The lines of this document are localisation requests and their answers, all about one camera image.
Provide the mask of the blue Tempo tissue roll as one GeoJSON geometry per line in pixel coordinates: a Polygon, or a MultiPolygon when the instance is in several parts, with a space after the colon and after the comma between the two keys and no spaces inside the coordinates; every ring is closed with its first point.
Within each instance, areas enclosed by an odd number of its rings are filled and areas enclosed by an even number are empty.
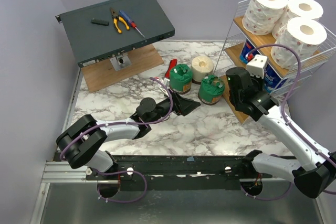
{"type": "Polygon", "coordinates": [[[255,49],[253,44],[249,40],[246,40],[239,56],[239,59],[242,63],[248,63],[248,55],[253,49],[255,49]]]}

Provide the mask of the floral roll back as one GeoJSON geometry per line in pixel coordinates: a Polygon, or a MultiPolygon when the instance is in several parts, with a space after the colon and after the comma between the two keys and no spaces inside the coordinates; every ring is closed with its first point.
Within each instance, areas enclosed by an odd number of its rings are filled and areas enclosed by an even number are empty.
{"type": "MultiPolygon", "coordinates": [[[[326,38],[326,29],[318,21],[295,17],[288,21],[276,44],[291,48],[304,60],[311,57],[326,38]]],[[[272,47],[271,56],[277,65],[285,69],[290,69],[297,63],[296,57],[282,47],[272,47]]]]}

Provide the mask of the floral roll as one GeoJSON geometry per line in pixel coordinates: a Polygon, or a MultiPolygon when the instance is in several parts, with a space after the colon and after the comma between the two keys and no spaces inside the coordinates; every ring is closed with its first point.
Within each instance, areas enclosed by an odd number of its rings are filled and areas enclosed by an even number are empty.
{"type": "Polygon", "coordinates": [[[288,0],[283,14],[276,22],[271,34],[277,39],[285,30],[288,21],[303,17],[318,21],[324,13],[323,7],[315,0],[288,0]]]}
{"type": "MultiPolygon", "coordinates": [[[[326,38],[326,29],[318,21],[295,17],[288,21],[276,44],[291,48],[304,60],[311,57],[326,38]]],[[[282,47],[272,47],[271,56],[277,65],[285,69],[290,69],[297,63],[296,57],[282,47]]]]}
{"type": "Polygon", "coordinates": [[[250,0],[243,16],[243,27],[254,35],[272,32],[282,16],[288,0],[250,0]]]}

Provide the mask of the floral roll front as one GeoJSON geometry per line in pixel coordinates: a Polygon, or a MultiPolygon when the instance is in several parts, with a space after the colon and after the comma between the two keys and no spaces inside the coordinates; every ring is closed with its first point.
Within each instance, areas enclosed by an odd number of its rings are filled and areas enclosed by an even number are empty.
{"type": "Polygon", "coordinates": [[[285,30],[288,21],[303,17],[318,21],[324,13],[323,7],[315,0],[288,0],[283,14],[276,22],[271,34],[277,39],[285,30]]]}

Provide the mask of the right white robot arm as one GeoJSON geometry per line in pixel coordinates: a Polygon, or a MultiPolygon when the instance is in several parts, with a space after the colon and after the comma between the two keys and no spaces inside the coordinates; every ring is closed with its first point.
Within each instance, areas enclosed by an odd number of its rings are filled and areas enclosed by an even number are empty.
{"type": "Polygon", "coordinates": [[[269,174],[293,183],[309,198],[317,198],[335,181],[335,153],[313,140],[286,113],[278,101],[258,85],[243,67],[226,71],[229,100],[238,112],[269,129],[294,155],[294,159],[252,151],[245,156],[242,173],[249,178],[269,174]]]}

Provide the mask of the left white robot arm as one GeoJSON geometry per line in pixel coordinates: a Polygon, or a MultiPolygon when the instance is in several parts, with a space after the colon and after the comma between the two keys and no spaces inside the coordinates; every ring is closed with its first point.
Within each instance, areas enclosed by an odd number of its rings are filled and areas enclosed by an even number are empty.
{"type": "Polygon", "coordinates": [[[142,99],[135,113],[124,120],[98,121],[86,114],[57,137],[60,158],[73,169],[87,166],[104,179],[112,179],[118,165],[108,151],[100,150],[104,142],[142,138],[151,131],[152,124],[165,121],[171,113],[186,116],[200,105],[172,92],[159,103],[153,98],[142,99]]]}

